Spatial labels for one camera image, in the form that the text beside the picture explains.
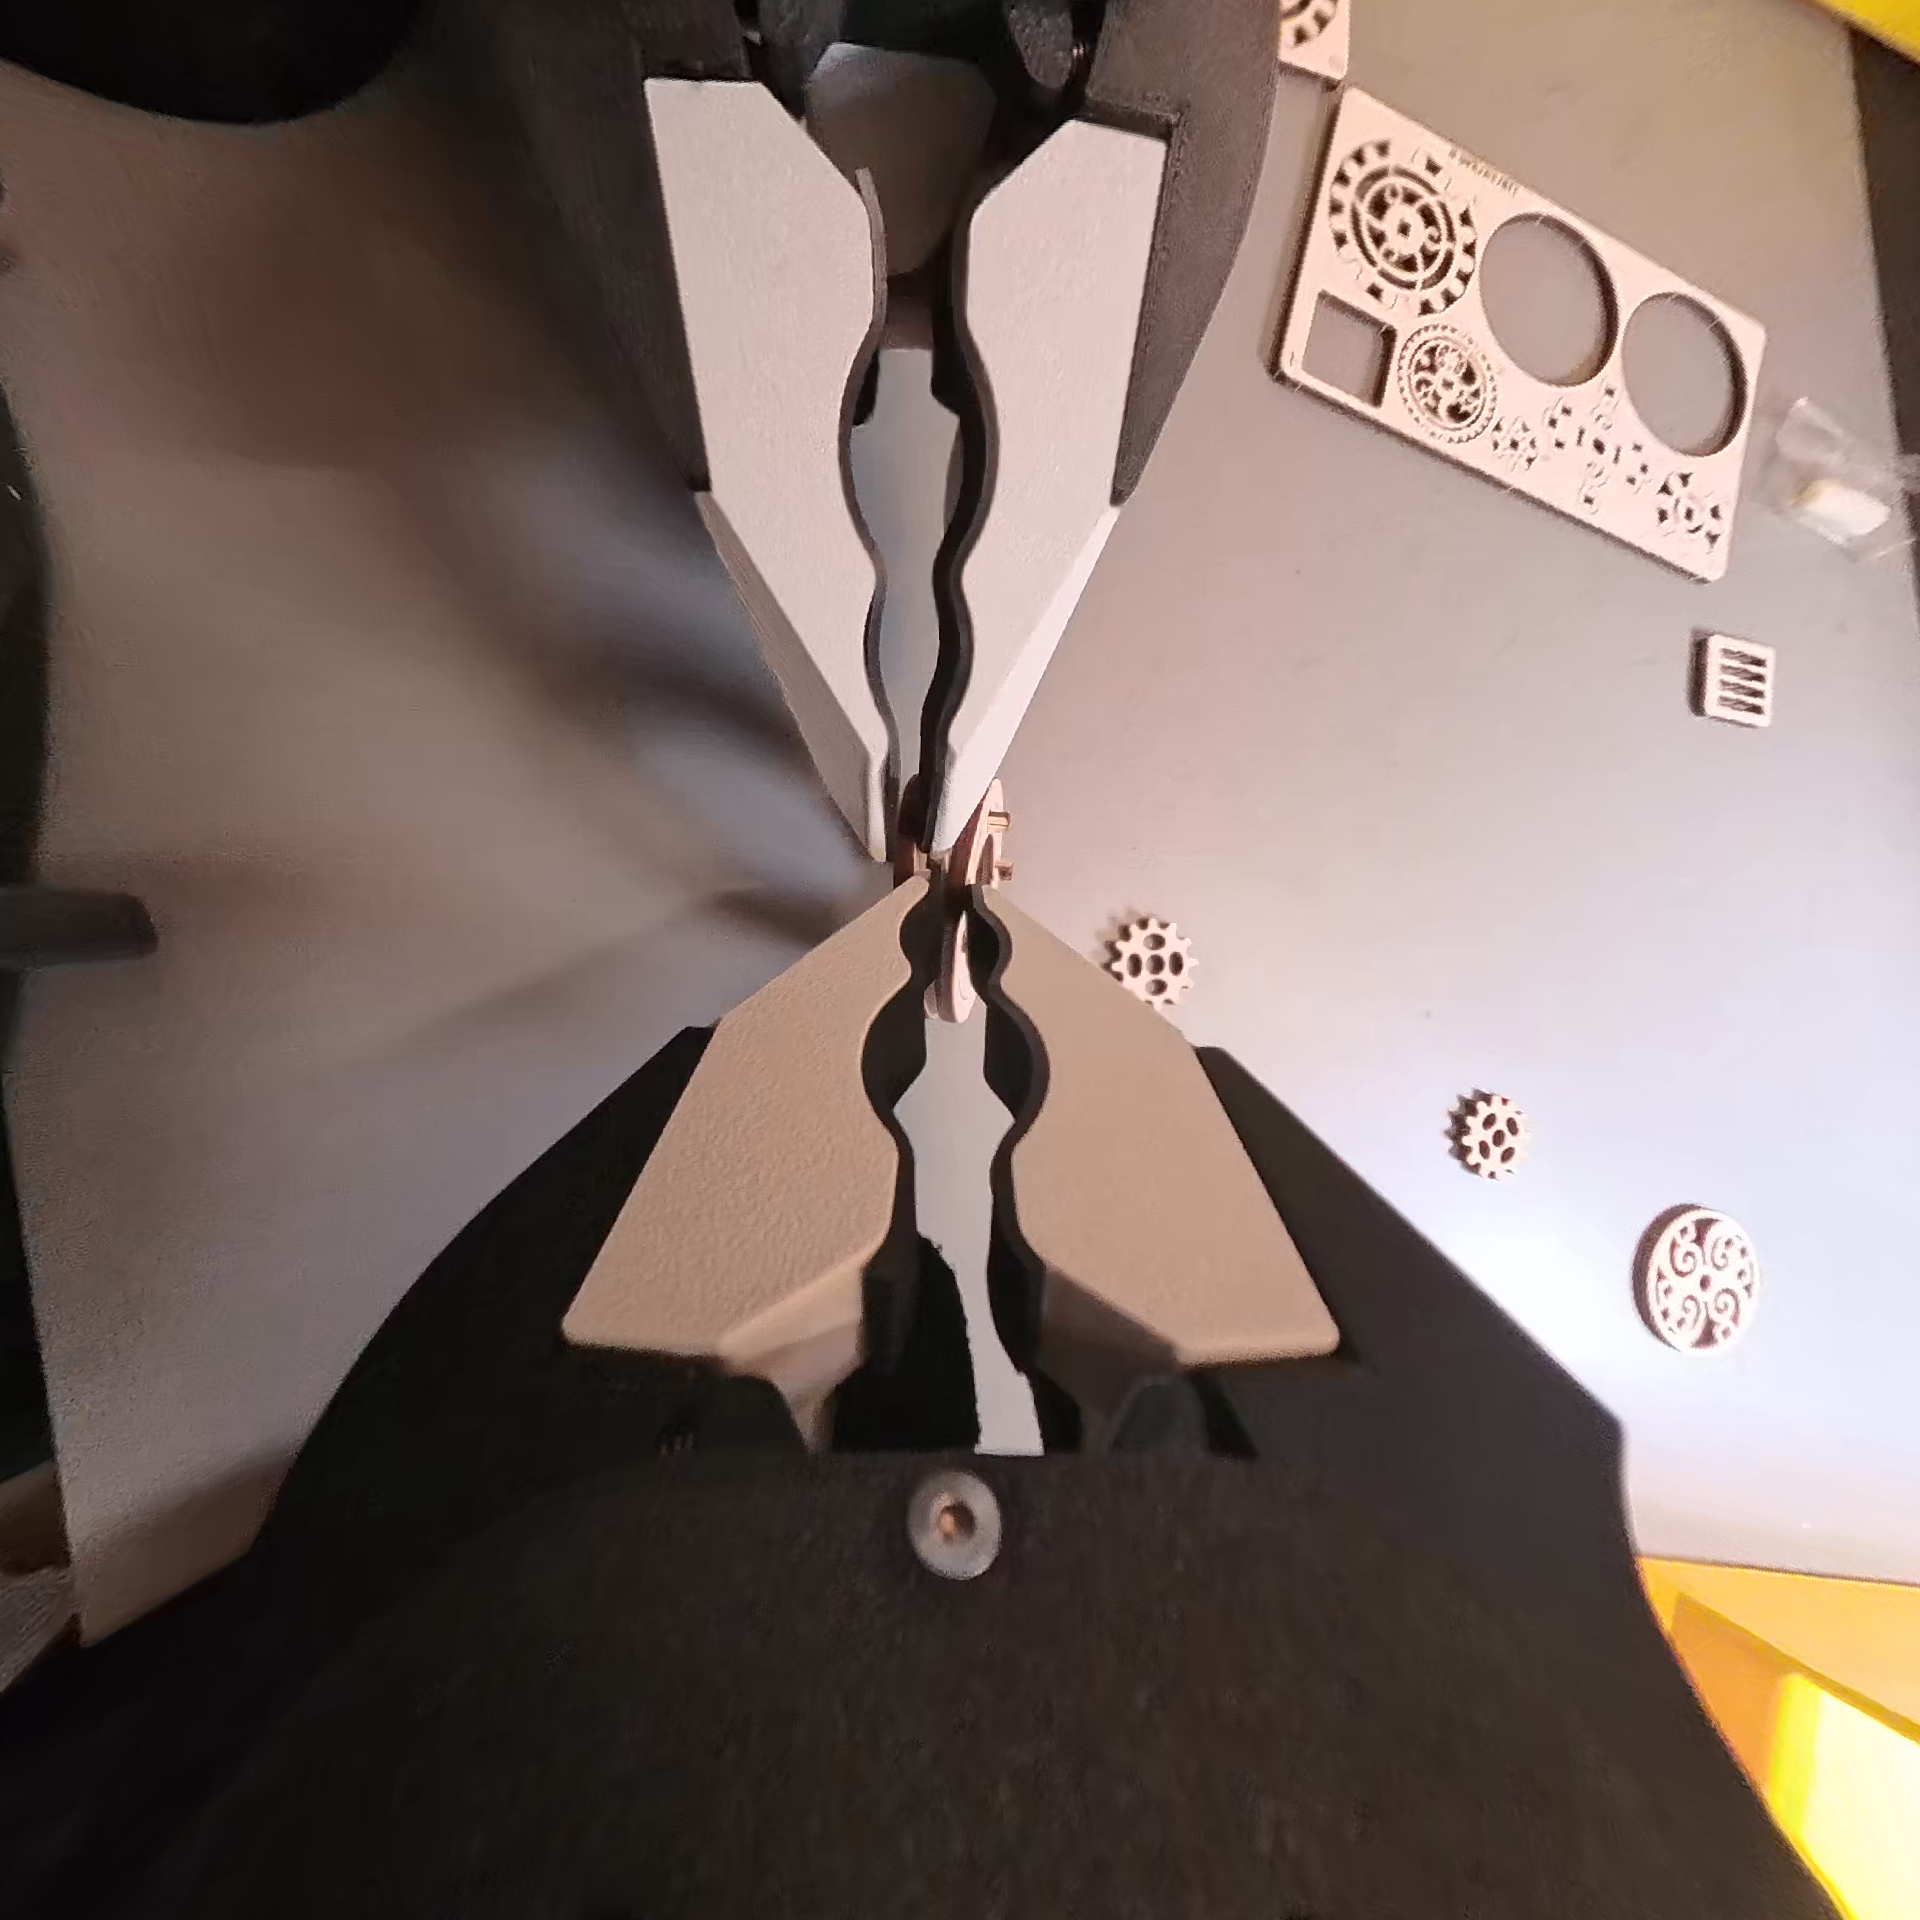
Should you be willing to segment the small wooden gear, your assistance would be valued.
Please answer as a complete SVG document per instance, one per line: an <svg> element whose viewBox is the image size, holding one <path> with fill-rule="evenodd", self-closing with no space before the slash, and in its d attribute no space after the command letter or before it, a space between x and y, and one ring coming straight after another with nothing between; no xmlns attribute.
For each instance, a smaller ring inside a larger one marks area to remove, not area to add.
<svg viewBox="0 0 1920 1920"><path fill-rule="evenodd" d="M1108 934L1101 969L1143 1005L1169 1016L1194 992L1198 962L1174 922L1133 916Z"/></svg>
<svg viewBox="0 0 1920 1920"><path fill-rule="evenodd" d="M1446 1144L1454 1163L1483 1181L1499 1185L1525 1166L1532 1122L1511 1096L1474 1091L1454 1107Z"/></svg>

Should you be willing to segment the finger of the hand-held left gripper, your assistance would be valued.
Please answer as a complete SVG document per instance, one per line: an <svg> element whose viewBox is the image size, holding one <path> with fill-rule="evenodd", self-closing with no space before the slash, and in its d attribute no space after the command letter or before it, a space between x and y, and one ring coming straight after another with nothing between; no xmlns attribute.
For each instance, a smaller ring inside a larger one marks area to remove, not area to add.
<svg viewBox="0 0 1920 1920"><path fill-rule="evenodd" d="M986 450L953 581L963 672L929 795L946 853L999 776L1119 514L1165 141L1073 120L967 219L956 321Z"/></svg>
<svg viewBox="0 0 1920 1920"><path fill-rule="evenodd" d="M644 110L705 438L695 506L827 797L886 860L882 566L847 470L885 316L873 176L754 81L647 81Z"/></svg>

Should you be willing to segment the person's left forearm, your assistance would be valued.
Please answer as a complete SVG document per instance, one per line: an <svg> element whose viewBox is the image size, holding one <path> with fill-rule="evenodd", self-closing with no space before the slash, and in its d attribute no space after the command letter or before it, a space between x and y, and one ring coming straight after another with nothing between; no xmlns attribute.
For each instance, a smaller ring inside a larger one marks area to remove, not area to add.
<svg viewBox="0 0 1920 1920"><path fill-rule="evenodd" d="M91 101L257 128L346 105L511 4L4 2L3 60Z"/></svg>

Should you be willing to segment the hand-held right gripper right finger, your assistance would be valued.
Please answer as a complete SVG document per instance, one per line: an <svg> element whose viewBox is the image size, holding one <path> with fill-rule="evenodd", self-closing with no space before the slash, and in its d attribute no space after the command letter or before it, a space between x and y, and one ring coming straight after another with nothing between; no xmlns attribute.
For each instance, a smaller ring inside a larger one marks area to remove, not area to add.
<svg viewBox="0 0 1920 1920"><path fill-rule="evenodd" d="M1006 897L970 899L991 1156L991 1322L1047 1454L1147 1388L1324 1361L1338 1322L1187 1038Z"/></svg>

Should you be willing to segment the clear plastic parts bag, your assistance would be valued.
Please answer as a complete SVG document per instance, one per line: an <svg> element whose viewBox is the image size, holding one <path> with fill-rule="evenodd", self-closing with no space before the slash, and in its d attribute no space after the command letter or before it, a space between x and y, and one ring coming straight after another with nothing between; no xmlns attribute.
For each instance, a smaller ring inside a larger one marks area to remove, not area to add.
<svg viewBox="0 0 1920 1920"><path fill-rule="evenodd" d="M1764 488L1775 513L1853 561L1890 561L1916 541L1916 450L1859 436L1809 395L1771 433Z"/></svg>

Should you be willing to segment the small slotted wooden piece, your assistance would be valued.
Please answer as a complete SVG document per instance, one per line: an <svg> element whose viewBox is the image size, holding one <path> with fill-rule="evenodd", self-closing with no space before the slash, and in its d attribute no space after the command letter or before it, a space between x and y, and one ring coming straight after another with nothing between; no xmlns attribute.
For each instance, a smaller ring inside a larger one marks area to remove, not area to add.
<svg viewBox="0 0 1920 1920"><path fill-rule="evenodd" d="M1778 681L1773 646L1724 632L1693 636L1692 714L1735 729L1770 729Z"/></svg>

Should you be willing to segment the swirl-cut wooden disc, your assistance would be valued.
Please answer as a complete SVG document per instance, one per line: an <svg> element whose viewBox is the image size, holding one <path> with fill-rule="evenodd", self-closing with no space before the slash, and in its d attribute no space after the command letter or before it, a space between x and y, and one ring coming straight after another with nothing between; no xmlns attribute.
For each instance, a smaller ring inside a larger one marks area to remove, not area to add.
<svg viewBox="0 0 1920 1920"><path fill-rule="evenodd" d="M1747 1227L1715 1208L1658 1213L1635 1254L1638 1320L1669 1350L1730 1350L1759 1304L1759 1250Z"/></svg>

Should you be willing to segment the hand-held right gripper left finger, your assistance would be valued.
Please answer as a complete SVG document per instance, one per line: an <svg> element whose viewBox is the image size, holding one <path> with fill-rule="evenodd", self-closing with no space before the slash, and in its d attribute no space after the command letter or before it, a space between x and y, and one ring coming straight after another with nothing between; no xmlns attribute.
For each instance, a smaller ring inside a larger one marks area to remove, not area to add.
<svg viewBox="0 0 1920 1920"><path fill-rule="evenodd" d="M803 1444L892 1350L919 1266L898 1105L925 1066L939 901L906 880L719 1020L562 1315L589 1354L770 1385Z"/></svg>

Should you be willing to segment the wooden ring base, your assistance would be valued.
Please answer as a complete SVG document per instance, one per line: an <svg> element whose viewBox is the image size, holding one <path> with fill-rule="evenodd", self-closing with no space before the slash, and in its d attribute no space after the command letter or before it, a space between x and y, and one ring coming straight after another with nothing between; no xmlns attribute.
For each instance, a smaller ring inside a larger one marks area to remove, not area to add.
<svg viewBox="0 0 1920 1920"><path fill-rule="evenodd" d="M983 890L1001 888L1014 874L1006 858L1013 811L1006 804L1003 782L999 778L989 780L983 801L946 853L923 848L925 816L923 780L911 776L903 782L898 797L892 848L894 877L897 882L929 880L931 897L939 906L939 942L923 994L925 1016L946 1025L965 1025L979 1005L971 962L977 897Z"/></svg>

